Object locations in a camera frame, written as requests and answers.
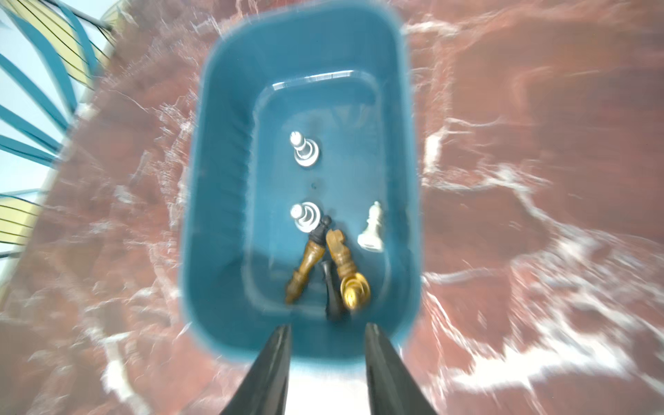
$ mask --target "brown wooden chess piece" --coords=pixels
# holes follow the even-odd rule
[[[309,241],[304,248],[304,255],[299,268],[293,271],[293,278],[286,286],[286,304],[292,304],[301,295],[309,282],[309,272],[320,261],[325,253],[325,233],[332,223],[332,219],[325,215],[316,229],[309,232]]]
[[[330,255],[337,265],[337,273],[341,279],[341,297],[349,310],[356,310],[369,302],[371,289],[367,279],[357,271],[351,250],[343,243],[346,238],[340,230],[329,230],[325,237]]]

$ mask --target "marble countertop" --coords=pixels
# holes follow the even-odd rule
[[[248,367],[198,347],[179,313],[197,91],[219,36],[286,3],[132,3],[2,305],[0,412],[228,402]],[[401,351],[424,394],[440,414],[664,408],[662,3],[390,4],[425,247]],[[294,373],[287,411],[368,414],[364,377]]]

